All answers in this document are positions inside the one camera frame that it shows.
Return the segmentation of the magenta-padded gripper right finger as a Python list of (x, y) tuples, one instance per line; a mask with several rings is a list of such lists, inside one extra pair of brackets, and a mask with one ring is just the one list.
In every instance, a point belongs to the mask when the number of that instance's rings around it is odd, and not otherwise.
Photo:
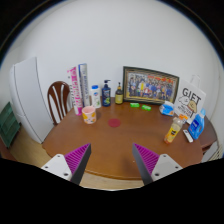
[(136, 143), (132, 145), (132, 154), (145, 185), (182, 169), (168, 154), (158, 155)]

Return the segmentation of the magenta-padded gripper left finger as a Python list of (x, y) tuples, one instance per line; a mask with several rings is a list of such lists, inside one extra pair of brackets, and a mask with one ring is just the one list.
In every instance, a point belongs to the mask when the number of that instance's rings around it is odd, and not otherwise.
[(79, 185), (90, 155), (91, 144), (88, 143), (66, 155), (56, 154), (42, 169)]

